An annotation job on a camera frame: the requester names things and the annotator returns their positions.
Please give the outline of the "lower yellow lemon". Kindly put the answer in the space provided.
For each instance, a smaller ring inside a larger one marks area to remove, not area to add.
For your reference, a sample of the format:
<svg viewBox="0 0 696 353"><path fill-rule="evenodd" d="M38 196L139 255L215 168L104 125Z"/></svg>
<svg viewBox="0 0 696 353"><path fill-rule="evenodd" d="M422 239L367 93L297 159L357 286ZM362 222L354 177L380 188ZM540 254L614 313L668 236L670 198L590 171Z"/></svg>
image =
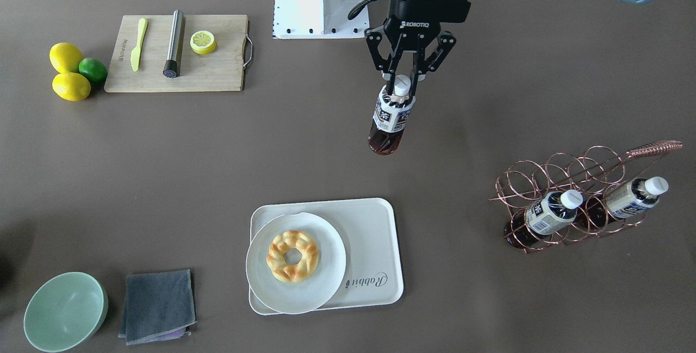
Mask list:
<svg viewBox="0 0 696 353"><path fill-rule="evenodd" d="M60 73L54 77L52 88L59 97L70 102L79 102L89 97L90 81L80 73Z"/></svg>

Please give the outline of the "middle tea bottle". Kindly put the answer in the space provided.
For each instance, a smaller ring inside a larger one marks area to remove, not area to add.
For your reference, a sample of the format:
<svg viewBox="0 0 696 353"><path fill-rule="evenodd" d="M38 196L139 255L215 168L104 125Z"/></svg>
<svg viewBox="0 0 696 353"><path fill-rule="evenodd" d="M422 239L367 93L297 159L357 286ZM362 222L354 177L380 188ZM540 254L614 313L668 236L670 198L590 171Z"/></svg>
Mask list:
<svg viewBox="0 0 696 353"><path fill-rule="evenodd" d="M503 232L507 243L524 249L549 239L576 219L582 203L582 194L574 189L547 193L505 225Z"/></svg>

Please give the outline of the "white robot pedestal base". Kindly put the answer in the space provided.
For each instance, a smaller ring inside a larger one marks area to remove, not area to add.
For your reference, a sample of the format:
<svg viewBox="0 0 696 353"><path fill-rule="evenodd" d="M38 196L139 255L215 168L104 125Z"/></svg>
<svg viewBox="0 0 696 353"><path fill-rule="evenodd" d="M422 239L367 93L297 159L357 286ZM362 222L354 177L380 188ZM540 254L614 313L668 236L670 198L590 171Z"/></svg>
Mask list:
<svg viewBox="0 0 696 353"><path fill-rule="evenodd" d="M347 18L363 0L274 0L275 39L364 38L369 13L363 9L356 18Z"/></svg>

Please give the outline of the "tea bottle white cap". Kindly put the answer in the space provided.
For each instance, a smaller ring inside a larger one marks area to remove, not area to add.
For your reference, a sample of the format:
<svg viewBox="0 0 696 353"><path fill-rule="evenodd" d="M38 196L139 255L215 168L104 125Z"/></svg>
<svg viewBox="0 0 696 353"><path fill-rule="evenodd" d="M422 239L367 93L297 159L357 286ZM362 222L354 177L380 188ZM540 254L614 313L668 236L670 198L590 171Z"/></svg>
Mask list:
<svg viewBox="0 0 696 353"><path fill-rule="evenodd" d="M397 150L415 104L415 97L409 95L410 88L410 78L398 75L395 78L392 95L386 92L386 85L378 94L372 128L368 136L369 147L376 154L385 156Z"/></svg>

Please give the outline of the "bamboo cutting board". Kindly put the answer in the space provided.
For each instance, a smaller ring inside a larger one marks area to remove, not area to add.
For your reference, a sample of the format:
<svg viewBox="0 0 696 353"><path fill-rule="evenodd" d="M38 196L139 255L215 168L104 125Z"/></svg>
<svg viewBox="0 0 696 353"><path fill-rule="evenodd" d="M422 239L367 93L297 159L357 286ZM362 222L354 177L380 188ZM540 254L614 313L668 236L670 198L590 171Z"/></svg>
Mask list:
<svg viewBox="0 0 696 353"><path fill-rule="evenodd" d="M246 14L186 14L177 58L178 76L163 75L171 39L172 14L146 15L148 26L142 44L139 70L132 71L131 52L136 46L141 14L125 15L111 56L106 92L235 92L244 88ZM216 50L199 55L190 47L192 34L211 32Z"/></svg>

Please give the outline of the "yellow plastic knife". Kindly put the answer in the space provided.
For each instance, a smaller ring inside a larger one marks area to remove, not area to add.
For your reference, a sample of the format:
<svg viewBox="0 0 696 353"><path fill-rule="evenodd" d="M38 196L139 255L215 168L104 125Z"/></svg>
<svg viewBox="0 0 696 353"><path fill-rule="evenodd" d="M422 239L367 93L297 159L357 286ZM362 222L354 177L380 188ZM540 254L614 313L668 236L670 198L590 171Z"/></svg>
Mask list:
<svg viewBox="0 0 696 353"><path fill-rule="evenodd" d="M139 70L140 61L141 61L142 44L144 43L144 38L146 36L147 27L148 27L148 19L141 17L138 20L136 46L134 46L134 48L132 49L132 51L130 53L130 65L131 65L132 71Z"/></svg>

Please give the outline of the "green lime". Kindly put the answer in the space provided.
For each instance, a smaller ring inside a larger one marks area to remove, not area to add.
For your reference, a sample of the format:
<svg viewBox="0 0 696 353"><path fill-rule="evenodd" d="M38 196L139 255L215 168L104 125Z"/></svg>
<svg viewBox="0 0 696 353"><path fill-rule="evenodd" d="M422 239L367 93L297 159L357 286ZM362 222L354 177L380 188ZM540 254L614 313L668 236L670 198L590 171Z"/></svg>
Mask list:
<svg viewBox="0 0 696 353"><path fill-rule="evenodd" d="M103 83L108 76L106 66L96 58L82 59L78 65L78 72L94 84Z"/></svg>

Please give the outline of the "half lemon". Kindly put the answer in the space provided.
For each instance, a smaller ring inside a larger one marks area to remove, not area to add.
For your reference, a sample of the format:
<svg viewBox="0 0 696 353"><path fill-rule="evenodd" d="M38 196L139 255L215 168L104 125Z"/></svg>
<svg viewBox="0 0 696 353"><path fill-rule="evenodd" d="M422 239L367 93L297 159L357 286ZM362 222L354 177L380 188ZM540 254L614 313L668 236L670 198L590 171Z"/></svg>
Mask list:
<svg viewBox="0 0 696 353"><path fill-rule="evenodd" d="M190 47L194 53L207 55L216 50L217 43L213 33L207 30L194 32L190 38Z"/></svg>

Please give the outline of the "white plate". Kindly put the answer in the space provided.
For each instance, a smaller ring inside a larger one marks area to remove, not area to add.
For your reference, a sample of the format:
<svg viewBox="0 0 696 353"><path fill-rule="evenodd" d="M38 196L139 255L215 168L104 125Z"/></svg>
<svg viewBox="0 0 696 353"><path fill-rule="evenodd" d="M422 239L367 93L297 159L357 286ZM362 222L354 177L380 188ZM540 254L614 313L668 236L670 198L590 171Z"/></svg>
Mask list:
<svg viewBox="0 0 696 353"><path fill-rule="evenodd" d="M272 239L285 231L308 232L320 247L316 272L301 283L281 283L266 263ZM301 314L317 309L340 286L346 269L346 250L336 229L321 217L309 213L279 216L263 226L251 242L246 272L251 289L264 305L286 314Z"/></svg>

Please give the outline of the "yellow lemon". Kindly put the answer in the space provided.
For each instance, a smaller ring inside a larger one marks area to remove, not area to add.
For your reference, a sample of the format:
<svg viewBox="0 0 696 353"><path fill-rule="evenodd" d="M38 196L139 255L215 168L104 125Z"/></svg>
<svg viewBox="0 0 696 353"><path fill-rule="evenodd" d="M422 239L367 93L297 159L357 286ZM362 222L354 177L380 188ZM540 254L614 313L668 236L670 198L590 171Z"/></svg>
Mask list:
<svg viewBox="0 0 696 353"><path fill-rule="evenodd" d="M79 102L89 97L90 81L80 73L60 73L54 77L52 88L59 97L70 102Z"/></svg>
<svg viewBox="0 0 696 353"><path fill-rule="evenodd" d="M60 42L50 48L49 59L57 73L77 73L84 56L74 44Z"/></svg>

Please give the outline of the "upper yellow lemon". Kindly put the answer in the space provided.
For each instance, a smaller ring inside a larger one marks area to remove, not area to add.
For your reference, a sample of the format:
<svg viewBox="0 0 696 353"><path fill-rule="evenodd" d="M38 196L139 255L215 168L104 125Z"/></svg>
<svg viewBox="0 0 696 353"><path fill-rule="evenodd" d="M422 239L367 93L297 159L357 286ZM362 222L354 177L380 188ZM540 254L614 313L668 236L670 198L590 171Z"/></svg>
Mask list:
<svg viewBox="0 0 696 353"><path fill-rule="evenodd" d="M60 42L50 48L49 59L57 73L77 73L84 56L74 44Z"/></svg>

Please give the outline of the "grey folded cloth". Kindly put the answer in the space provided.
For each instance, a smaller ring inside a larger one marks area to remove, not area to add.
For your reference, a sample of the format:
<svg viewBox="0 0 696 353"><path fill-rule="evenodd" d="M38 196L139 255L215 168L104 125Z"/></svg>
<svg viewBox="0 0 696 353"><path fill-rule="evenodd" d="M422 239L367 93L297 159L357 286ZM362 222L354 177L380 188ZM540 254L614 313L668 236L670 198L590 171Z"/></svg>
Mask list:
<svg viewBox="0 0 696 353"><path fill-rule="evenodd" d="M189 269L127 276L119 332L127 345L181 338L196 322Z"/></svg>

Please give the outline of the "outer tea bottle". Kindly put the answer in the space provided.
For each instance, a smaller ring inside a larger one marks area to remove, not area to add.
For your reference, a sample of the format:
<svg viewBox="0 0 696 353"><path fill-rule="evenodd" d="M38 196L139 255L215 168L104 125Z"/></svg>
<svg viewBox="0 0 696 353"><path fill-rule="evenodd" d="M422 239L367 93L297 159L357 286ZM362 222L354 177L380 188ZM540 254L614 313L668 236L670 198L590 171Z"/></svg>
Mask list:
<svg viewBox="0 0 696 353"><path fill-rule="evenodd" d="M596 231L614 221L628 219L652 209L669 184L663 177L636 178L597 199L585 202L584 212L577 213L576 225Z"/></svg>

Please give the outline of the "cream serving tray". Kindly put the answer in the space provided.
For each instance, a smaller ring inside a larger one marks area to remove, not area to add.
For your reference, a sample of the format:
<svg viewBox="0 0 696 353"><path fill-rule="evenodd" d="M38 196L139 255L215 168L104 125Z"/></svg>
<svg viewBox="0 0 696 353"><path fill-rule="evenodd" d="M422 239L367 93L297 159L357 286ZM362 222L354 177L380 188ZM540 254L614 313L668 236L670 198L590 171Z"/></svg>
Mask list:
<svg viewBox="0 0 696 353"><path fill-rule="evenodd" d="M321 217L339 233L346 250L346 269L340 286L323 306L309 311L390 305L403 293L397 226L392 205L385 199L324 200L264 205L250 221L250 244L271 220L309 213ZM249 303L259 315L286 314L259 301L250 287Z"/></svg>

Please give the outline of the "green ceramic bowl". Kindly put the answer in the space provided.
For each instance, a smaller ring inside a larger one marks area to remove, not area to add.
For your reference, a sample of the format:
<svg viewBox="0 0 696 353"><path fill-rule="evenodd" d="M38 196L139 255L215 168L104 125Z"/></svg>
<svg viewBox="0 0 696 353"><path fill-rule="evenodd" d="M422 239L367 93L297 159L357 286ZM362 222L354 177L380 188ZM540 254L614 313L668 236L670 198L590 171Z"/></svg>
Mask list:
<svg viewBox="0 0 696 353"><path fill-rule="evenodd" d="M96 333L108 305L96 278L76 271L60 274L33 295L24 314L24 334L41 351L72 349Z"/></svg>

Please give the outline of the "steel muddler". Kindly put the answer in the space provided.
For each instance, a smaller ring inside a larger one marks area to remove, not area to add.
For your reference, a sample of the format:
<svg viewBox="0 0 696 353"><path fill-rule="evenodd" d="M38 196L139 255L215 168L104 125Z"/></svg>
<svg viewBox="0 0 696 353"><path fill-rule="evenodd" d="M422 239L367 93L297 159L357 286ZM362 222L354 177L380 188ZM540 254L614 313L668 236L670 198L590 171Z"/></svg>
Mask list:
<svg viewBox="0 0 696 353"><path fill-rule="evenodd" d="M181 53L184 16L179 9L172 14L171 36L167 46L167 55L163 75L167 78L177 78L179 75L179 54Z"/></svg>

